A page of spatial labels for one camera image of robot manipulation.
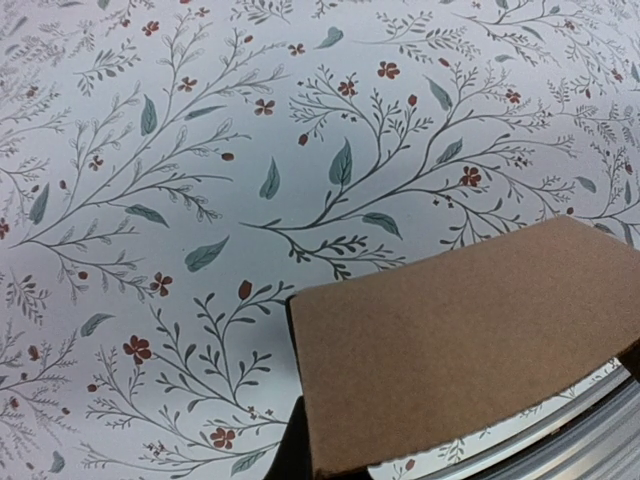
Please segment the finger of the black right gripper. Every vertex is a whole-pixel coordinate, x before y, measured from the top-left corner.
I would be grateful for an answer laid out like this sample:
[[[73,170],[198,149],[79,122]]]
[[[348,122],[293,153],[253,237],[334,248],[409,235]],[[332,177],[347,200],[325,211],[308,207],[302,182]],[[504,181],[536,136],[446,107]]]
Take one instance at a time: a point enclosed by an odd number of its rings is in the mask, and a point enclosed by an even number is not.
[[[640,341],[637,340],[617,356],[620,364],[630,376],[640,383]]]

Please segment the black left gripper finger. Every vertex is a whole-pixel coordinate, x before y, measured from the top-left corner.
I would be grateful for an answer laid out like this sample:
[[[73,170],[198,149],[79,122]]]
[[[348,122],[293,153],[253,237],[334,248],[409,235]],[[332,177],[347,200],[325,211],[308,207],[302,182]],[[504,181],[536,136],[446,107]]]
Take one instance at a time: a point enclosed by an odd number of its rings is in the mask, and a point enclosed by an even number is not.
[[[268,470],[268,480],[311,480],[313,471],[308,420],[304,397],[300,396]]]

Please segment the brown cardboard box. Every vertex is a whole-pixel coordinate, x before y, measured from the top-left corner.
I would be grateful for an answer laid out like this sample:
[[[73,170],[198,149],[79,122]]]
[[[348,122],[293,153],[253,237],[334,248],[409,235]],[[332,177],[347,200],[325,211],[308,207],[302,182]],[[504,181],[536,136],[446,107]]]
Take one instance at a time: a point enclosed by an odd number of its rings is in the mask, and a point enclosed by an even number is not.
[[[312,472],[427,451],[639,342],[639,253],[567,216],[294,294]]]

